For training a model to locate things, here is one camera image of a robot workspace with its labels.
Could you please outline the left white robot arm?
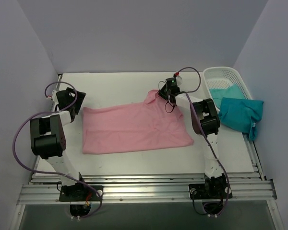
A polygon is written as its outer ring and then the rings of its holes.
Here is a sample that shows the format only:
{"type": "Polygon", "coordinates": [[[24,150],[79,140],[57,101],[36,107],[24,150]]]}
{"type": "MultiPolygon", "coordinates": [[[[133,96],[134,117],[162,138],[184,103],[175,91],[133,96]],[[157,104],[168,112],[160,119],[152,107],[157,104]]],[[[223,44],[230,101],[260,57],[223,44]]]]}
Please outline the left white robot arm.
{"type": "Polygon", "coordinates": [[[72,186],[70,196],[82,201],[87,196],[87,188],[77,184],[82,179],[75,170],[65,150],[67,146],[63,127],[72,123],[79,114],[86,93],[70,87],[65,90],[54,90],[52,99],[60,109],[53,115],[30,120],[31,149],[34,155],[46,160],[60,173],[63,186],[72,186]]]}

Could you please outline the pink t shirt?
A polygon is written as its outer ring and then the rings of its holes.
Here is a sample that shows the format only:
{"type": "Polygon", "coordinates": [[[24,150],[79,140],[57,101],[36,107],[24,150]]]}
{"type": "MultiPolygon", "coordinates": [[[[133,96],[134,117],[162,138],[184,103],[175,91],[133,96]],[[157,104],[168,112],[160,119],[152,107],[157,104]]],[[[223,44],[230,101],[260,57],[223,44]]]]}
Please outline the pink t shirt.
{"type": "Polygon", "coordinates": [[[140,103],[83,108],[83,154],[111,154],[191,146],[184,115],[166,112],[166,101],[150,90],[140,103]]]}

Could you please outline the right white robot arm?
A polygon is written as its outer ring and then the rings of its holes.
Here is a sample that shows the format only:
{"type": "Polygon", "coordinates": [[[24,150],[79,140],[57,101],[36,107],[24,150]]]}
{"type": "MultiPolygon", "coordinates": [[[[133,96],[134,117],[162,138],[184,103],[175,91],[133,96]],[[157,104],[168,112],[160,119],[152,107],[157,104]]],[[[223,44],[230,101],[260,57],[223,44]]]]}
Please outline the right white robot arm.
{"type": "Polygon", "coordinates": [[[205,139],[204,146],[204,174],[206,183],[204,193],[213,198],[221,192],[221,187],[216,179],[228,183],[228,174],[220,162],[218,153],[218,133],[220,120],[217,116],[215,104],[212,99],[202,99],[190,96],[179,88],[176,77],[167,78],[164,86],[159,89],[158,94],[172,107],[181,107],[190,110],[192,128],[197,135],[205,139]]]}

